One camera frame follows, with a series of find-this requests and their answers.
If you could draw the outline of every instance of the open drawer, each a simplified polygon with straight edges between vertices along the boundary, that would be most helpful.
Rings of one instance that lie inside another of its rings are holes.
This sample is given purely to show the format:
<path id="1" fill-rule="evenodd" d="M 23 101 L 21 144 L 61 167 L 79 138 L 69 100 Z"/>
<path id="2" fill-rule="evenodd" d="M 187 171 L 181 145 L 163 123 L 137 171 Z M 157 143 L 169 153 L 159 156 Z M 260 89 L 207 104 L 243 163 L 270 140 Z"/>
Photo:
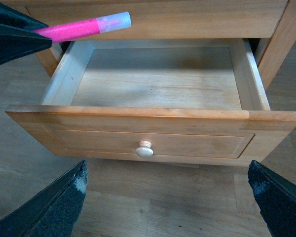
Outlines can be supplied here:
<path id="1" fill-rule="evenodd" d="M 73 42 L 41 105 L 6 112 L 55 155 L 219 165 L 263 160 L 296 126 L 243 39 Z"/>

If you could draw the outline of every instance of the wooden knob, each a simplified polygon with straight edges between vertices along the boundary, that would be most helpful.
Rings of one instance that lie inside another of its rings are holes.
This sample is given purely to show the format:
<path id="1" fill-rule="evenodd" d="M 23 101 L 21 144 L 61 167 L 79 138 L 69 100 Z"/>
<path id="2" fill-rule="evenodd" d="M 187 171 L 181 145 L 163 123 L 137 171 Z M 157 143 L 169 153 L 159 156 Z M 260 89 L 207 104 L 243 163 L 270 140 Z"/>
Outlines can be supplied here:
<path id="1" fill-rule="evenodd" d="M 151 147 L 151 142 L 141 141 L 139 143 L 139 147 L 136 149 L 137 155 L 143 158 L 152 156 L 153 150 L 150 149 L 150 147 Z"/>

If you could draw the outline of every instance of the pink marker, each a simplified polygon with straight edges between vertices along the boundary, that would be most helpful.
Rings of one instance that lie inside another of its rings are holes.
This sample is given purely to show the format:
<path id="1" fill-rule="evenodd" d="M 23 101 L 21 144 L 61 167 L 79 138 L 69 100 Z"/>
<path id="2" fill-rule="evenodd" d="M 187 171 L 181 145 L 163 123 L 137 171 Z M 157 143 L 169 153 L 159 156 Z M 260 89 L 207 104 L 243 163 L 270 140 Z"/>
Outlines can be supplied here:
<path id="1" fill-rule="evenodd" d="M 132 25 L 128 12 L 103 16 L 59 26 L 33 30 L 53 43 L 71 41 L 77 38 L 128 28 Z"/>

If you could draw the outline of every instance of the clear cap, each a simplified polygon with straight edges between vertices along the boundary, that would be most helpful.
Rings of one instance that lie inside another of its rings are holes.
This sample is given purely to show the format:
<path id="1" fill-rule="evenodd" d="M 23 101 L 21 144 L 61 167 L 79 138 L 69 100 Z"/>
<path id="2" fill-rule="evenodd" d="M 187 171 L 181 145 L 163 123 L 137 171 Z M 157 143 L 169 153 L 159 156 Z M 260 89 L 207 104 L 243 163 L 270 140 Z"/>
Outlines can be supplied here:
<path id="1" fill-rule="evenodd" d="M 98 17 L 100 33 L 115 31 L 131 27 L 132 22 L 128 12 L 122 12 L 110 16 Z"/>

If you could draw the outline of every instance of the wooden cabinet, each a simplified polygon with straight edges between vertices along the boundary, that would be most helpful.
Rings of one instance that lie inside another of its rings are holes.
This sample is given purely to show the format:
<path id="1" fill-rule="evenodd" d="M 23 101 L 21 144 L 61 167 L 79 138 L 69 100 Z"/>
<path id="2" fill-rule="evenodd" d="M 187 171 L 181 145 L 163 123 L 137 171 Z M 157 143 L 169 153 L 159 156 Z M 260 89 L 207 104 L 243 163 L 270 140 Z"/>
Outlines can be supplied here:
<path id="1" fill-rule="evenodd" d="M 76 41 L 41 105 L 6 112 L 56 155 L 156 162 L 245 166 L 296 126 L 243 39 Z"/>
<path id="2" fill-rule="evenodd" d="M 50 26 L 129 11 L 133 26 L 83 40 L 261 38 L 256 61 L 267 89 L 296 40 L 296 0 L 0 0 Z M 61 48 L 37 53 L 52 76 Z"/>

